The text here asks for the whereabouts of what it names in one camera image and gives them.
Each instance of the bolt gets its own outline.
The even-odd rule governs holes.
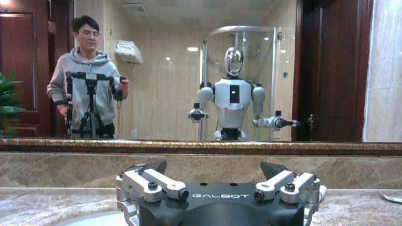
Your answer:
[[[149,183],[148,183],[148,189],[149,190],[154,190],[157,188],[157,183],[154,182],[154,181],[150,181]]]
[[[188,195],[189,195],[189,193],[188,193],[188,191],[187,191],[185,189],[179,190],[177,200],[179,200],[180,202],[185,201],[187,198],[188,198]]]
[[[253,198],[255,198],[257,201],[264,200],[264,193],[261,193],[260,191],[253,192]]]
[[[295,191],[295,184],[293,183],[287,183],[285,185],[284,185],[284,189],[285,190],[288,190],[288,191]]]

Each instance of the door handle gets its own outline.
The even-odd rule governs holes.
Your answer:
[[[312,125],[313,125],[313,121],[315,121],[313,114],[309,114],[309,118],[307,119],[307,122],[308,122],[308,132],[309,132],[309,141],[312,140],[311,137],[312,137]]]

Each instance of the shower enclosure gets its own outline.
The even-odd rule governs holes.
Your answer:
[[[264,110],[261,117],[273,115],[275,95],[275,55],[276,55],[276,32],[275,27],[227,26],[215,29],[204,37],[200,46],[200,83],[216,83],[225,77],[223,57],[228,47],[237,46],[243,50],[244,63],[240,78],[251,84],[261,84],[264,94]],[[213,132],[220,130],[217,124],[217,112],[212,102],[205,106],[209,117],[199,124],[199,140],[213,140]],[[252,103],[244,116],[241,130],[247,134],[244,140],[271,141],[269,128],[252,127]]]

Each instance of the eyeglasses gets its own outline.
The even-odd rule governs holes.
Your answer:
[[[100,36],[98,32],[97,31],[89,31],[89,30],[82,30],[81,33],[85,35],[85,36],[89,36],[90,34],[93,35],[94,38],[97,38]]]

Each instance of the black pants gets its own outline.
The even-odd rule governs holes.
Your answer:
[[[72,133],[76,135],[80,134],[80,130],[73,129]],[[113,139],[114,138],[114,125],[113,123],[104,125],[104,133],[101,133],[100,128],[96,129],[96,138],[108,138]],[[82,138],[90,138],[90,131],[89,130],[82,130]]]

